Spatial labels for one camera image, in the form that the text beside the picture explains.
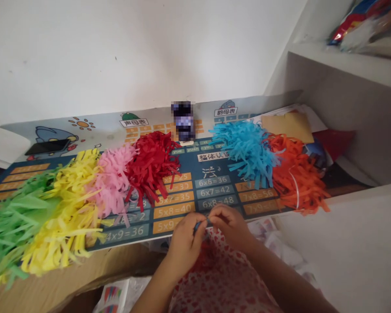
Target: green crepe paper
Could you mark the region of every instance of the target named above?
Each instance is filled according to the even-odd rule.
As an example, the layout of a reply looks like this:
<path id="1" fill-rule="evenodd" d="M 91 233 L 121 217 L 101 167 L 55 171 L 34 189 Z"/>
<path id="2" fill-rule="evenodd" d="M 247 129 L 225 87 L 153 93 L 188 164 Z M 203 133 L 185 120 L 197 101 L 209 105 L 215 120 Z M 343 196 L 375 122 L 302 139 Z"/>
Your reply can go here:
<path id="1" fill-rule="evenodd" d="M 7 289 L 23 272 L 18 264 L 25 248 L 33 241 L 42 225 L 52 216 L 60 198 L 42 199 L 53 189 L 60 168 L 38 174 L 0 203 L 0 276 L 5 275 Z"/>

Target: smartphone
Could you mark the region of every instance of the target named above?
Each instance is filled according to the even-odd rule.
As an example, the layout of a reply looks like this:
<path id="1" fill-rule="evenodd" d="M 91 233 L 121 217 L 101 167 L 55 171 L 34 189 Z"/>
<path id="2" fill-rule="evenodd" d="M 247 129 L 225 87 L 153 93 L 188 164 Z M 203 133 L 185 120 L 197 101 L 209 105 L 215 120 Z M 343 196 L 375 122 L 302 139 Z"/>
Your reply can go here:
<path id="1" fill-rule="evenodd" d="M 179 141 L 195 139 L 194 118 L 190 101 L 175 101 L 171 103 L 171 113 L 174 115 Z"/>
<path id="2" fill-rule="evenodd" d="M 59 152 L 65 150 L 69 144 L 69 139 L 36 143 L 30 147 L 30 149 L 25 153 L 25 155 Z"/>

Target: floral dress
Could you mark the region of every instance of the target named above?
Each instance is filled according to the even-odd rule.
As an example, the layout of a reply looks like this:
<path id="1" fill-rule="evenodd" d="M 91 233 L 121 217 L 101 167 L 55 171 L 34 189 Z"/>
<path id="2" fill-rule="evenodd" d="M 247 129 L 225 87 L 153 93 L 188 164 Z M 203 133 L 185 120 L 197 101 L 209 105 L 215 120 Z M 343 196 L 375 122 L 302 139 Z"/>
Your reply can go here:
<path id="1" fill-rule="evenodd" d="M 233 250 L 223 234 L 207 229 L 200 256 L 175 286 L 172 313 L 280 313 L 246 255 Z"/>

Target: blue paper tassel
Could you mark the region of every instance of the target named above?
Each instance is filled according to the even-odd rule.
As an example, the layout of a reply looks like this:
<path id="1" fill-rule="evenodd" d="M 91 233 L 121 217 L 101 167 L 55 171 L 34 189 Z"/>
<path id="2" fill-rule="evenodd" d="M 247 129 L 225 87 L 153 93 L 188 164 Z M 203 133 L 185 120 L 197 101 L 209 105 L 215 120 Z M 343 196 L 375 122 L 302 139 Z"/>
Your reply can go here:
<path id="1" fill-rule="evenodd" d="M 229 153 L 229 170 L 238 170 L 239 177 L 255 182 L 255 189 L 273 187 L 272 168 L 281 165 L 278 157 L 271 152 L 267 143 L 262 143 L 268 134 L 257 124 L 239 121 L 218 124 L 213 130 L 210 145 L 224 143 L 222 151 Z"/>

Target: pink paper tassel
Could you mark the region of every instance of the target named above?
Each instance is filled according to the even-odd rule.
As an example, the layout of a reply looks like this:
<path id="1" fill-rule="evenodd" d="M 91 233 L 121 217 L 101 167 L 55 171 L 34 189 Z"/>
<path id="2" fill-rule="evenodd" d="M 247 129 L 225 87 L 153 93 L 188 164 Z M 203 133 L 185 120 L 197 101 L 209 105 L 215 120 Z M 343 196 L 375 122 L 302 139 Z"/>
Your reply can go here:
<path id="1" fill-rule="evenodd" d="M 111 213 L 124 214 L 125 224 L 129 221 L 126 217 L 125 197 L 129 188 L 129 181 L 125 174 L 126 164 L 136 155 L 137 149 L 126 143 L 118 149 L 108 149 L 100 157 L 98 166 L 100 171 L 96 174 L 89 190 L 99 193 L 91 197 L 99 208 L 99 217 L 105 218 Z"/>

